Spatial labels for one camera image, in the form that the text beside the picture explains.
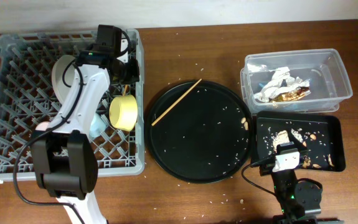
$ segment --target brown tabletop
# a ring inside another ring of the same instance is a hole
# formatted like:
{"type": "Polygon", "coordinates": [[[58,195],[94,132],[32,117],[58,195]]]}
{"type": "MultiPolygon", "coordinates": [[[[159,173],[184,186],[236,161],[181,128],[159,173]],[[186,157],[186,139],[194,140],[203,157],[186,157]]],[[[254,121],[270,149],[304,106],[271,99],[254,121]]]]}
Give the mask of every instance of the brown tabletop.
{"type": "MultiPolygon", "coordinates": [[[[346,170],[298,170],[296,174],[323,184],[320,218],[338,217],[346,223],[358,223],[358,20],[139,31],[145,50],[144,105],[148,107],[168,83],[198,78],[220,83],[241,95],[240,70],[249,54],[338,50],[354,92],[332,113],[341,120],[346,170]]],[[[248,170],[247,175],[273,190],[271,177],[260,177],[258,169],[248,170]]],[[[34,181],[20,182],[20,186],[29,199],[54,201],[34,181]]],[[[273,215],[281,213],[273,196],[246,183],[239,172],[214,184],[188,184],[163,171],[148,150],[142,174],[100,178],[95,193],[101,212],[110,223],[269,223],[273,215]]],[[[0,185],[0,223],[70,220],[61,207],[36,207],[20,201],[8,182],[0,185]]]]}

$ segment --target wooden chopstick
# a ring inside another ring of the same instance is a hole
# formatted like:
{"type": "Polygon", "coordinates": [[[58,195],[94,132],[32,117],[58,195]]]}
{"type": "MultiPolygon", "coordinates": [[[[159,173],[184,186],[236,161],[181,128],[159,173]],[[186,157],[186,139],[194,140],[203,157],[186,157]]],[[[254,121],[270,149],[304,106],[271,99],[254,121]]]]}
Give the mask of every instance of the wooden chopstick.
{"type": "Polygon", "coordinates": [[[128,90],[128,86],[125,85],[125,89],[123,90],[123,93],[122,93],[122,96],[125,96],[126,95],[126,91],[128,90]]]}
{"type": "Polygon", "coordinates": [[[201,82],[201,78],[193,84],[192,87],[190,87],[183,95],[180,96],[179,99],[177,99],[168,109],[166,109],[166,111],[161,114],[151,125],[154,126],[160,119],[162,119],[174,106],[176,106],[187,94],[189,94],[189,92],[196,86],[198,85],[199,82],[201,82]]]}

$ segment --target dish rack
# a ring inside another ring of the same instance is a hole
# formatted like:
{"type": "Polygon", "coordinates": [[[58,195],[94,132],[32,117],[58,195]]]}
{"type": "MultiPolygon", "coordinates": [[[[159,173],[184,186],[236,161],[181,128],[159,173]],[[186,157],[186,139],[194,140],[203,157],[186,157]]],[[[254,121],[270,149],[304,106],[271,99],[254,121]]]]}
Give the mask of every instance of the dish rack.
{"type": "MultiPolygon", "coordinates": [[[[136,97],[138,120],[130,132],[111,126],[109,105],[124,89],[112,84],[97,108],[107,128],[90,139],[99,177],[138,175],[144,169],[144,49],[137,30],[126,32],[136,46],[128,56],[138,60],[140,70],[139,81],[128,88],[128,94],[136,97]]],[[[61,107],[51,84],[54,63],[63,55],[77,56],[96,37],[96,30],[0,36],[0,183],[12,181],[16,157],[32,130],[40,122],[51,121],[61,107]]],[[[67,151],[56,156],[67,156],[67,151]]],[[[17,179],[35,180],[30,150],[21,157],[17,179]]]]}

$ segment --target plastic bin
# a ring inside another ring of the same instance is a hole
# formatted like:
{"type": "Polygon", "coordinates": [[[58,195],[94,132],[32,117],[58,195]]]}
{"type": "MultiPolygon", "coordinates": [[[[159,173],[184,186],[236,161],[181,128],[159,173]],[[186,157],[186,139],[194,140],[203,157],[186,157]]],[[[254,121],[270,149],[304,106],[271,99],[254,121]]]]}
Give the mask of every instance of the plastic bin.
{"type": "MultiPolygon", "coordinates": [[[[144,49],[137,30],[128,29],[127,33],[134,47],[128,56],[138,60],[140,70],[140,80],[128,88],[136,97],[138,119],[130,132],[111,126],[105,115],[112,99],[123,91],[123,85],[112,84],[97,108],[107,128],[90,139],[99,177],[138,175],[144,169],[144,49]]],[[[63,55],[76,56],[96,37],[96,30],[0,36],[0,183],[12,180],[18,152],[32,130],[53,119],[61,107],[50,79],[54,63],[63,55]]],[[[63,149],[56,156],[66,155],[63,149]]],[[[17,179],[35,180],[30,150],[21,157],[17,179]]]]}
{"type": "Polygon", "coordinates": [[[339,109],[353,95],[345,66],[335,49],[297,50],[248,55],[241,70],[241,91],[252,113],[282,111],[318,113],[339,109]],[[298,101],[262,103],[253,95],[271,81],[274,70],[288,67],[292,77],[310,79],[311,94],[298,101]]]}

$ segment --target yellow bowl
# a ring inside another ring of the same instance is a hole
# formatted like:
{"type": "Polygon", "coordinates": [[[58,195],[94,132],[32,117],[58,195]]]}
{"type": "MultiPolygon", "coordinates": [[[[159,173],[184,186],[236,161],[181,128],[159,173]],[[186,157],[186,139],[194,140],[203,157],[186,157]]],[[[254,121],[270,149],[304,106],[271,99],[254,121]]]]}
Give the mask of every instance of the yellow bowl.
{"type": "Polygon", "coordinates": [[[114,128],[131,131],[137,121],[137,102],[132,95],[115,97],[110,106],[110,121],[114,128]]]}

